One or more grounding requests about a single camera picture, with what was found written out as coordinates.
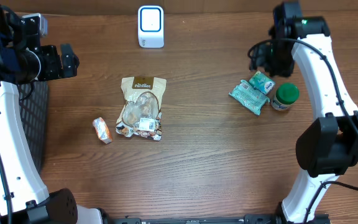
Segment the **small teal tissue pack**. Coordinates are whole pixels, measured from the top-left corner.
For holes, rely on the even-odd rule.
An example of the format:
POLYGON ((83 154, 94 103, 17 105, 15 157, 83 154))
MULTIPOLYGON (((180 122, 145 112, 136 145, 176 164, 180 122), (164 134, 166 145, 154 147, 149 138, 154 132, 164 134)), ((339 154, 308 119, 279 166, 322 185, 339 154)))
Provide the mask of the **small teal tissue pack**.
POLYGON ((268 95, 274 88, 275 82, 260 71, 256 71, 249 83, 261 93, 268 95))

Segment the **green lid jar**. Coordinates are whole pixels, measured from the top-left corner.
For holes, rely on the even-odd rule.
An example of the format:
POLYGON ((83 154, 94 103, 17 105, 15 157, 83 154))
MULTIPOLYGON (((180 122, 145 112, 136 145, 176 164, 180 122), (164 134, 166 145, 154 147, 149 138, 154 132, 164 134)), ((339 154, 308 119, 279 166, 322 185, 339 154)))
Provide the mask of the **green lid jar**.
POLYGON ((300 91, 296 85, 284 83, 277 88, 270 104, 275 110, 284 111, 289 109, 299 96, 300 91))

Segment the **long teal wipes pack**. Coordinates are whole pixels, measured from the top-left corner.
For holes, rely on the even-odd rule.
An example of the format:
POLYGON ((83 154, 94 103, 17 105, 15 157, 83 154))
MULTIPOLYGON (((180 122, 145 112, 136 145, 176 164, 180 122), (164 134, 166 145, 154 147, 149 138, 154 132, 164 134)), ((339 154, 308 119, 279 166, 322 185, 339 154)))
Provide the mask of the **long teal wipes pack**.
POLYGON ((241 83, 229 92, 229 96, 233 97, 242 106, 257 116, 260 115, 263 105, 270 102, 270 99, 266 95, 254 89, 254 87, 245 80, 241 80, 241 83))

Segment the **orange snack packet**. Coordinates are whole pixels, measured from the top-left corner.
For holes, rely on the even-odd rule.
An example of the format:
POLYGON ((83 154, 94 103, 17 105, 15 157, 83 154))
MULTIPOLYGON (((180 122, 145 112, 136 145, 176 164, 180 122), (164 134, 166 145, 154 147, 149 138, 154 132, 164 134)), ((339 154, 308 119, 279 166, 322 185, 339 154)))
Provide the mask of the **orange snack packet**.
POLYGON ((93 121, 93 127, 95 128, 99 140, 105 144, 113 142, 110 130, 102 117, 98 117, 93 121))

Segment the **brown snack pouch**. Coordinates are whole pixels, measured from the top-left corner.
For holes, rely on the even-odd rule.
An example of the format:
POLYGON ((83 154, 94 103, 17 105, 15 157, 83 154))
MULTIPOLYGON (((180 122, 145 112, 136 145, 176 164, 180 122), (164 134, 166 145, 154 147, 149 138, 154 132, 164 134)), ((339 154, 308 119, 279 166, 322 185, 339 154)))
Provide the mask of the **brown snack pouch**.
POLYGON ((157 77, 126 77, 121 80, 125 105, 116 121, 116 132, 160 141, 162 98, 167 81, 157 77))

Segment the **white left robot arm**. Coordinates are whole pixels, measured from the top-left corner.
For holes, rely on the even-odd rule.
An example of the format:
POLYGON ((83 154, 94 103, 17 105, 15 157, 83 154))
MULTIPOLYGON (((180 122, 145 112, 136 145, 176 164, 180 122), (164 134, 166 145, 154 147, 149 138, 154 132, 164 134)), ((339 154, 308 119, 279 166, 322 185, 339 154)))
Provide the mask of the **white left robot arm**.
POLYGON ((107 223, 102 209, 76 203, 72 192, 49 192, 33 162, 20 116, 19 85, 75 77, 69 44, 41 45, 47 21, 21 17, 0 4, 0 223, 107 223))

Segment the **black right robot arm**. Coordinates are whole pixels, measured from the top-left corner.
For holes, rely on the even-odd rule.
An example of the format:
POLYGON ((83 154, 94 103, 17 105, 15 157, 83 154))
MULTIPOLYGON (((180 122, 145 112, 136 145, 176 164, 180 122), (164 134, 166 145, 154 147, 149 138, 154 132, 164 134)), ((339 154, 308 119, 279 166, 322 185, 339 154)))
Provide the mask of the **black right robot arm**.
POLYGON ((246 215, 246 223, 329 223, 315 210, 327 189, 358 162, 358 107, 336 65, 331 32, 321 16, 305 17, 296 1, 273 10, 269 39, 248 51, 250 69, 289 77, 298 67, 308 90, 313 123, 296 142, 300 171, 274 214, 246 215))

